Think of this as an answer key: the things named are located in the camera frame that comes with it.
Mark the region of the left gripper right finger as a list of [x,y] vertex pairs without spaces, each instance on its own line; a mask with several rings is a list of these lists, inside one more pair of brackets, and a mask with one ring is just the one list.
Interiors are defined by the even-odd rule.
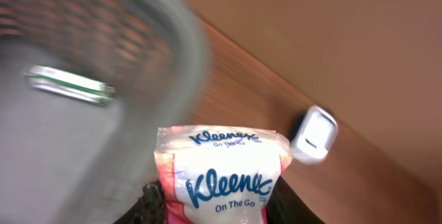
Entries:
[[325,224],[280,176],[265,207],[267,224]]

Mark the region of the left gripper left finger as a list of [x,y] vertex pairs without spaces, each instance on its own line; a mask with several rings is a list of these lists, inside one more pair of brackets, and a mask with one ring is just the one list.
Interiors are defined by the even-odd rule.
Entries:
[[113,224],[165,224],[166,201],[159,180],[146,183],[135,204]]

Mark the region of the pink Kleenex tissue pack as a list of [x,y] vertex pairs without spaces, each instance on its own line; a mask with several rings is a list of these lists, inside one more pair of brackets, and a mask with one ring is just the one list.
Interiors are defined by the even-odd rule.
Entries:
[[265,207],[292,155],[270,130],[188,125],[157,131],[155,164],[167,223],[265,223]]

